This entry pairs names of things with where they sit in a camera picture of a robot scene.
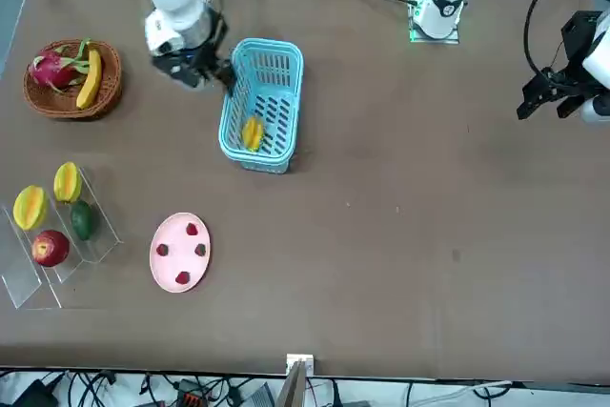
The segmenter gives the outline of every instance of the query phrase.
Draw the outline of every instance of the floor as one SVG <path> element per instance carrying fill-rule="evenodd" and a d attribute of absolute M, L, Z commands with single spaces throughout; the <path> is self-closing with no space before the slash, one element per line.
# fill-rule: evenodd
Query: floor
<path fill-rule="evenodd" d="M 46 376 L 48 373 L 20 373 L 10 374 L 0 379 L 0 402 L 12 403 L 19 395 L 37 378 Z M 55 378 L 55 374 L 49 375 L 44 381 L 49 383 Z M 68 406 L 68 390 L 71 384 L 72 374 L 64 376 L 57 385 L 54 394 L 58 398 L 60 406 Z M 140 405 L 149 405 L 152 402 L 150 394 L 144 393 L 139 395 L 141 384 L 144 377 L 135 374 L 121 374 L 117 376 L 117 381 L 111 387 L 103 385 L 99 391 L 99 400 L 103 407 L 132 407 Z M 171 381 L 180 381 L 182 376 L 170 376 Z M 200 378 L 201 384 L 208 381 L 213 381 L 213 377 Z M 244 378 L 232 378 L 233 386 L 245 381 Z M 247 399 L 254 391 L 256 391 L 265 382 L 268 383 L 272 397 L 277 399 L 282 387 L 281 379 L 265 379 L 255 378 L 249 381 L 240 390 L 242 398 Z M 303 406 L 304 407 L 322 407 L 332 404 L 333 402 L 333 387 L 329 380 L 322 378 L 311 379 L 312 388 L 315 392 L 315 397 L 308 390 Z M 164 400 L 166 405 L 170 405 L 175 400 L 175 390 L 161 376 L 153 376 L 151 378 L 152 393 L 156 401 Z M 406 394 L 409 384 L 396 381 L 360 381 L 360 380 L 339 380 L 337 388 L 340 394 L 341 401 L 344 404 L 350 403 L 351 407 L 401 407 L 405 405 Z M 71 404 L 78 405 L 82 394 L 85 391 L 85 385 L 77 378 L 73 383 L 71 391 Z M 419 401 L 430 397 L 445 396 L 454 393 L 456 390 L 463 388 L 457 385 L 431 385 L 431 384 L 414 384 L 410 403 L 411 407 L 417 407 Z M 497 393 L 499 390 L 490 388 L 491 394 Z M 218 391 L 213 391 L 215 396 L 218 396 Z M 582 393 L 564 393 L 541 390 L 528 389 L 511 389 L 505 396 L 499 397 L 492 401 L 493 407 L 545 407 L 553 405 L 554 407 L 602 407 L 609 404 L 610 397 L 601 394 L 582 394 Z M 220 404 L 211 403 L 213 407 Z M 472 392 L 463 394 L 461 397 L 444 402 L 435 402 L 435 405 L 452 407 L 484 407 L 486 401 L 479 399 Z M 93 405 L 93 398 L 89 396 L 84 402 L 84 405 Z"/>
<path fill-rule="evenodd" d="M 16 21 L 24 0 L 0 0 L 0 75 L 4 69 L 4 63 Z M 599 9 L 605 9 L 607 3 L 596 0 Z M 39 375 L 37 373 L 12 374 L 0 379 L 0 402 L 13 402 L 18 395 Z M 127 407 L 132 405 L 145 404 L 150 401 L 148 395 L 139 396 L 141 375 L 121 375 L 117 383 L 111 389 L 101 390 L 101 399 L 107 406 Z M 256 379 L 244 388 L 244 396 L 252 393 L 254 389 L 264 383 L 264 379 Z M 272 393 L 277 396 L 281 389 L 279 380 L 267 380 Z M 332 402 L 332 386 L 330 382 L 321 379 L 313 380 L 315 386 L 315 400 L 307 395 L 307 407 L 323 406 Z M 60 405 L 68 405 L 66 393 L 69 382 L 65 377 L 57 388 L 56 393 L 62 399 Z M 155 398 L 171 401 L 174 398 L 173 388 L 163 378 L 157 376 L 152 380 Z M 404 405 L 408 385 L 398 382 L 378 382 L 378 381 L 339 381 L 339 390 L 342 400 L 345 401 L 368 401 L 374 406 L 401 406 Z M 80 382 L 74 383 L 73 398 L 80 399 L 84 386 Z M 417 384 L 413 388 L 411 395 L 412 404 L 418 399 L 444 395 L 452 393 L 458 389 L 456 386 L 438 386 L 428 384 Z M 564 392 L 530 391 L 530 390 L 511 390 L 506 396 L 493 401 L 495 407 L 502 406 L 602 406 L 609 405 L 605 395 L 574 394 Z M 481 407 L 485 403 L 471 393 L 461 397 L 459 401 L 444 402 L 443 405 L 459 405 Z"/>

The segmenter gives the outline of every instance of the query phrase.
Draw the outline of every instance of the blue plastic basket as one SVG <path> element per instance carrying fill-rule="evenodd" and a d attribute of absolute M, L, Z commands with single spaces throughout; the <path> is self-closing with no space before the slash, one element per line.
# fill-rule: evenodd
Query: blue plastic basket
<path fill-rule="evenodd" d="M 220 118 L 220 148 L 253 171 L 285 173 L 295 152 L 303 55 L 292 43 L 247 38 L 231 57 L 237 73 L 233 96 L 225 95 Z M 250 116 L 263 121 L 257 152 L 243 146 L 241 130 Z"/>

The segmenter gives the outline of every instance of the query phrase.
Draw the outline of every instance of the strawberry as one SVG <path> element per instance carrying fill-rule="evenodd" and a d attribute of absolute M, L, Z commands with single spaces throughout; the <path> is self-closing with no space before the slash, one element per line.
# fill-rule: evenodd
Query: strawberry
<path fill-rule="evenodd" d="M 181 285 L 186 285 L 189 281 L 191 280 L 191 276 L 189 275 L 188 272 L 182 271 L 180 274 L 178 274 L 178 276 L 175 278 L 175 282 L 179 283 Z"/>
<path fill-rule="evenodd" d="M 167 256 L 169 252 L 170 252 L 170 249 L 168 248 L 168 246 L 165 243 L 160 243 L 156 247 L 156 253 L 159 256 Z"/>
<path fill-rule="evenodd" d="M 199 245 L 197 245 L 197 247 L 194 249 L 194 252 L 197 253 L 198 256 L 205 256 L 206 255 L 206 246 L 203 243 L 200 243 Z"/>
<path fill-rule="evenodd" d="M 193 223 L 187 224 L 187 234 L 188 235 L 197 235 L 197 228 Z"/>

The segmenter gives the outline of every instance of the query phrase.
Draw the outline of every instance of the plastic fruit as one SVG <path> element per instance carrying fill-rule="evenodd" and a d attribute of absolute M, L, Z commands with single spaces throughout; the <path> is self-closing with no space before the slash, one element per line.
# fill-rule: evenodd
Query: plastic fruit
<path fill-rule="evenodd" d="M 193 223 L 187 224 L 187 234 L 197 235 L 197 227 Z"/>
<path fill-rule="evenodd" d="M 75 202 L 80 196 L 83 179 L 78 167 L 73 162 L 67 162 L 57 169 L 53 181 L 55 199 L 59 202 Z"/>
<path fill-rule="evenodd" d="M 196 248 L 194 249 L 194 252 L 197 254 L 197 256 L 205 256 L 206 255 L 206 246 L 203 243 L 200 243 L 199 245 L 196 246 Z"/>
<path fill-rule="evenodd" d="M 76 107 L 80 110 L 86 109 L 95 100 L 102 82 L 102 58 L 99 51 L 89 49 L 89 73 L 83 88 L 76 97 Z"/>
<path fill-rule="evenodd" d="M 89 240 L 93 234 L 95 220 L 93 209 L 83 201 L 78 200 L 72 204 L 70 221 L 74 232 L 81 240 Z"/>
<path fill-rule="evenodd" d="M 47 196 L 39 186 L 30 185 L 23 190 L 12 207 L 12 217 L 24 231 L 37 228 L 47 215 Z"/>
<path fill-rule="evenodd" d="M 186 285 L 191 280 L 191 275 L 188 272 L 182 271 L 175 278 L 175 282 L 180 285 Z"/>
<path fill-rule="evenodd" d="M 70 242 L 59 231 L 43 231 L 31 244 L 34 261 L 44 267 L 53 267 L 64 262 L 69 252 Z"/>
<path fill-rule="evenodd" d="M 264 135 L 263 122 L 256 116 L 251 116 L 241 130 L 241 141 L 251 152 L 257 152 Z"/>

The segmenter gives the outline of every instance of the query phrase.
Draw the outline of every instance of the pink plate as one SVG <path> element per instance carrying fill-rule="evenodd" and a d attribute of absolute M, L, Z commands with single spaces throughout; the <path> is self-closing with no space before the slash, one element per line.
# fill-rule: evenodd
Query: pink plate
<path fill-rule="evenodd" d="M 152 238 L 154 281 L 170 293 L 189 291 L 208 270 L 211 254 L 210 233 L 203 221 L 194 214 L 173 214 L 161 223 Z"/>

